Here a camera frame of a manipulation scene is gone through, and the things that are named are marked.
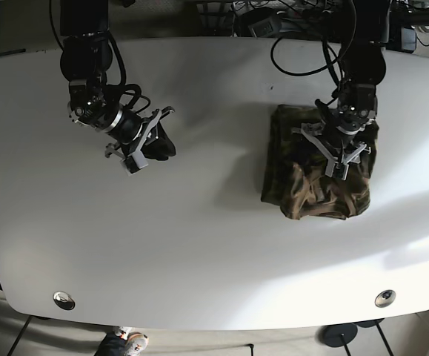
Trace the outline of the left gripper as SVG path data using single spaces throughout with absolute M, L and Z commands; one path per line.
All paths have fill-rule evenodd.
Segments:
M 322 122 L 302 123 L 293 127 L 292 134 L 301 134 L 308 142 L 313 144 L 328 161 L 335 160 L 344 164 L 359 164 L 361 155 L 370 154 L 370 146 L 365 142 L 355 141 L 354 136 L 344 135 L 335 131 Z

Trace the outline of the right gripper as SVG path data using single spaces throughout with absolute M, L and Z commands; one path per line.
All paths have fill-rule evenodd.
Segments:
M 159 139 L 159 121 L 174 112 L 173 107 L 167 106 L 154 110 L 149 117 L 140 117 L 130 109 L 118 109 L 111 119 L 106 116 L 104 132 L 116 143 L 106 146 L 104 156 L 120 157 L 127 174 L 135 174 L 147 167 L 149 159 L 162 161 L 162 146 L 154 145 Z

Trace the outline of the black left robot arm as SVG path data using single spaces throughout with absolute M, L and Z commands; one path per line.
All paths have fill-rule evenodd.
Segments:
M 383 56 L 389 34 L 389 1 L 342 1 L 335 10 L 303 10 L 319 34 L 329 72 L 337 66 L 335 108 L 317 99 L 319 121 L 296 130 L 291 159 L 306 173 L 322 171 L 345 179 L 353 169 L 370 174 L 379 126 L 377 88 L 385 77 Z

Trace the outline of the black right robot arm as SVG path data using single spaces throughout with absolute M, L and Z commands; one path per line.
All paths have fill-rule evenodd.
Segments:
M 59 24 L 51 29 L 61 48 L 60 69 L 68 81 L 69 117 L 114 141 L 106 157 L 118 156 L 129 175 L 147 167 L 149 160 L 167 161 L 176 147 L 162 127 L 172 107 L 143 117 L 135 108 L 150 99 L 137 84 L 127 83 L 119 47 L 109 30 L 108 1 L 60 1 Z

